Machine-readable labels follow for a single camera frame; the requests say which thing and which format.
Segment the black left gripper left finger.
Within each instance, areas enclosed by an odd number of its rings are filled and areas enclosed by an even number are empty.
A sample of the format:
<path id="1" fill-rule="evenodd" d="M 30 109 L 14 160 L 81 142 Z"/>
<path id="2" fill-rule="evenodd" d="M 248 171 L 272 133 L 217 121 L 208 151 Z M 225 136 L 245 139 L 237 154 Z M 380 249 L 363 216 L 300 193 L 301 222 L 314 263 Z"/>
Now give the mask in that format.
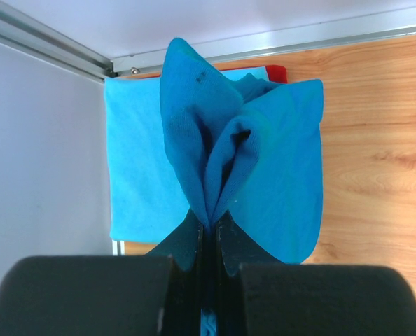
<path id="1" fill-rule="evenodd" d="M 203 231 L 182 223 L 143 256 L 35 256 L 0 285 L 0 335 L 198 335 Z"/>

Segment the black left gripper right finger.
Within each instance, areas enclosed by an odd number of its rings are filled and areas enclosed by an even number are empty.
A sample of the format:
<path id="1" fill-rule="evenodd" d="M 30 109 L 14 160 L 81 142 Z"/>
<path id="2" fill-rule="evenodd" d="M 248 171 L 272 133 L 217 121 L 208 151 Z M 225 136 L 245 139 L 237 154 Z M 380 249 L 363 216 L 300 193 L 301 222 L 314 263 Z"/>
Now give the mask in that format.
<path id="1" fill-rule="evenodd" d="M 290 265 L 234 221 L 216 225 L 220 335 L 416 335 L 416 299 L 394 269 Z"/>

